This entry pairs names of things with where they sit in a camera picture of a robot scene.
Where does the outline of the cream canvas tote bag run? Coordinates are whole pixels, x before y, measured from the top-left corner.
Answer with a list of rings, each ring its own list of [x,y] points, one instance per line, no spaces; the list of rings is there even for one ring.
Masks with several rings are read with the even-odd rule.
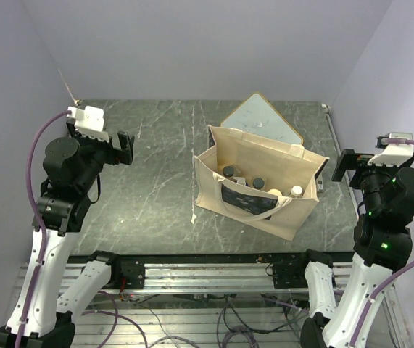
[[[316,178],[328,158],[287,144],[256,136],[235,128],[208,127],[209,145],[194,157],[199,193],[196,205],[246,225],[291,241],[318,204]],[[244,177],[248,186],[225,178],[225,166],[235,167],[235,175]],[[252,186],[256,177],[265,180],[261,190]],[[291,188],[304,190],[293,199]],[[278,189],[283,194],[269,194]]]

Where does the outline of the cream cylindrical bottle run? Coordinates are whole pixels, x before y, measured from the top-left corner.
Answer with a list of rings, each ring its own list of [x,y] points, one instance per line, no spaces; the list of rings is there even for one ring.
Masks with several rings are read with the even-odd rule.
[[[272,188],[268,191],[269,194],[275,195],[275,196],[282,196],[283,194],[281,193],[280,190],[276,189],[276,188]]]

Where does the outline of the clear bottle with dark cap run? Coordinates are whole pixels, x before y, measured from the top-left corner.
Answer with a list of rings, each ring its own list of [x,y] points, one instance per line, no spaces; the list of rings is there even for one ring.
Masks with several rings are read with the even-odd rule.
[[[232,165],[227,165],[223,168],[222,174],[225,178],[232,178],[235,175],[235,167]]]

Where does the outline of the orange blue spray bottle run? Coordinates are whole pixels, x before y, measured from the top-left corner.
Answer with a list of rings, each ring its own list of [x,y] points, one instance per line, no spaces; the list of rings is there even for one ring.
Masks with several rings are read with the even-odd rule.
[[[248,186],[248,183],[247,183],[247,181],[246,181],[246,179],[244,177],[234,176],[233,179],[239,185]]]

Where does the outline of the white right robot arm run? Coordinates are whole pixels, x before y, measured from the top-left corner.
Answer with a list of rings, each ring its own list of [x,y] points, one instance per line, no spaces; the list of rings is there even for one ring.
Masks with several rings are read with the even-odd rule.
[[[307,250],[294,269],[295,281],[309,289],[310,312],[300,334],[302,347],[364,347],[385,297],[385,288],[406,269],[413,250],[408,224],[414,218],[414,152],[378,155],[345,149],[333,181],[348,171],[349,185],[363,196],[365,213],[354,229],[354,254],[349,280],[340,300],[334,291],[331,258]]]

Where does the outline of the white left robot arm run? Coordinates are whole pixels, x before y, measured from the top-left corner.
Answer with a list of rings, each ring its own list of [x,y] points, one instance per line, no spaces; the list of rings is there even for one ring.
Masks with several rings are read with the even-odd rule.
[[[73,121],[70,135],[50,141],[45,148],[46,180],[33,203],[33,245],[17,304],[0,327],[0,347],[70,347],[75,322],[102,287],[114,288],[122,280],[120,257],[95,251],[81,274],[61,291],[71,250],[84,218],[94,203],[88,196],[100,184],[105,165],[131,165],[134,138],[117,134],[112,139],[85,136]]]

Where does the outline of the yellow-framed small whiteboard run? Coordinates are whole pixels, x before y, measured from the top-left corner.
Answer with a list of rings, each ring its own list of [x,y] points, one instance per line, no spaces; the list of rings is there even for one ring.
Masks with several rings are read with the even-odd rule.
[[[254,93],[240,103],[220,126],[287,144],[304,143],[303,137],[261,93]]]

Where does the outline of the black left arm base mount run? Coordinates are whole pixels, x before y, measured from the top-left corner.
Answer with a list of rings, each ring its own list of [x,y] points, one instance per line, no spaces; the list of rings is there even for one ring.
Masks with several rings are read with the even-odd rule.
[[[110,266],[110,279],[105,289],[143,289],[146,279],[146,268],[137,259],[107,253],[102,262]]]

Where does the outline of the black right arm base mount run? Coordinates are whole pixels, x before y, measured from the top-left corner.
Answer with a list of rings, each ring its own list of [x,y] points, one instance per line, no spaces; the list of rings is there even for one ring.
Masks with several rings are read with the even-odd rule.
[[[308,249],[303,253],[270,254],[265,261],[265,273],[272,278],[275,289],[307,288],[305,269],[310,262],[320,262],[332,268],[330,255]]]

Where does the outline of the aluminium front frame rail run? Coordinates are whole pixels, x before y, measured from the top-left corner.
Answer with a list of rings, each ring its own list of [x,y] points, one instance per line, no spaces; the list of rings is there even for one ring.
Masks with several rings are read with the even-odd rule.
[[[307,288],[275,289],[272,278],[265,273],[266,263],[234,264],[150,264],[146,268],[143,289],[123,289],[124,294],[284,294],[307,293]],[[36,289],[52,285],[52,296],[58,297],[78,279],[86,264],[68,263],[62,275],[36,281]],[[351,262],[334,264],[335,291],[344,290],[351,271]]]

